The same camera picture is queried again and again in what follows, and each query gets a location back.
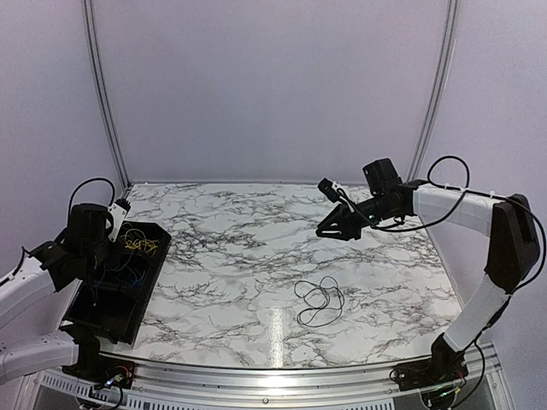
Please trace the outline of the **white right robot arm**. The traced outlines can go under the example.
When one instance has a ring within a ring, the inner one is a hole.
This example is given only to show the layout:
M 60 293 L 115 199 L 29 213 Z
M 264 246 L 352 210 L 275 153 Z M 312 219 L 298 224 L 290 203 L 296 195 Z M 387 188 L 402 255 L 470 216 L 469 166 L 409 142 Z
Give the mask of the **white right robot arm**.
M 544 149 L 496 151 L 489 155 L 467 152 L 465 156 L 474 170 L 475 189 L 504 194 L 512 190 L 521 192 L 528 196 L 538 218 L 546 219 Z M 428 235 L 460 303 L 467 303 L 484 271 L 487 238 L 447 223 L 434 226 Z M 505 366 L 527 369 L 546 363 L 546 271 L 539 266 L 532 271 L 538 279 L 520 291 L 498 324 L 481 338 L 494 343 Z M 325 332 L 328 339 L 321 345 L 327 365 L 372 364 L 421 355 L 435 335 L 434 331 L 418 333 L 432 323 L 432 315 L 417 319 L 414 325 L 388 331 L 377 325 L 357 323 L 363 314 L 363 310 L 356 308 L 348 324 L 337 322 L 328 327 Z

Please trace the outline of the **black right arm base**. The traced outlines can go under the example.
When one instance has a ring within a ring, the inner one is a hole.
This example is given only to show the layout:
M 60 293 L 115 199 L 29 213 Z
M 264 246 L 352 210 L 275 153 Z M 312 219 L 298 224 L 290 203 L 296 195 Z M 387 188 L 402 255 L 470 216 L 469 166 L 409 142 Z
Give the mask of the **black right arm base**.
M 401 391 L 422 389 L 437 384 L 462 380 L 468 375 L 464 350 L 454 350 L 441 335 L 431 346 L 428 359 L 412 360 L 395 365 L 389 379 Z

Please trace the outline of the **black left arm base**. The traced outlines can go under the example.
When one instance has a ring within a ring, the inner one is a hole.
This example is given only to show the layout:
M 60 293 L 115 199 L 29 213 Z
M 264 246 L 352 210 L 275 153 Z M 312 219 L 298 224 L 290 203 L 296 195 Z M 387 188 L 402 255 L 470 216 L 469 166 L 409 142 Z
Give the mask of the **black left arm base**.
M 85 327 L 64 325 L 60 330 L 67 333 L 78 347 L 76 362 L 62 366 L 63 373 L 98 384 L 99 389 L 112 385 L 127 390 L 132 387 L 134 362 L 102 355 L 100 341 Z

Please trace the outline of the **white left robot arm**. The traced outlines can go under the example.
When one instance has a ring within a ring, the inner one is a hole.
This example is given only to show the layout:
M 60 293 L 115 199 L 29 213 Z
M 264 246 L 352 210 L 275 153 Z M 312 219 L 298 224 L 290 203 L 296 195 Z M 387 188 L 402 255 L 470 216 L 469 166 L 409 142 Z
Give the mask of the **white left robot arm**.
M 107 206 L 68 204 L 66 227 L 52 241 L 23 249 L 16 268 L 1 278 L 1 324 L 60 292 L 74 280 L 90 282 L 99 268 L 120 259 L 121 227 L 131 209 L 125 198 Z M 99 380 L 108 362 L 100 342 L 82 325 L 65 325 L 43 336 L 1 344 L 1 382 L 63 366 L 78 378 Z

